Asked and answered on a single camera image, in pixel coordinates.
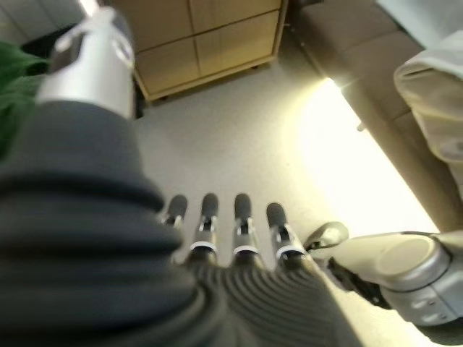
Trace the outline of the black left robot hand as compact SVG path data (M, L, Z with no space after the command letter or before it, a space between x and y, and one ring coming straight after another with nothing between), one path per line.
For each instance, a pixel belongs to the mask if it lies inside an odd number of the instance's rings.
M305 250L267 270L250 201L235 200L232 264L216 264L218 202L201 237L160 220L131 125L132 38L103 7L60 37L31 112L1 162L3 346L358 346Z

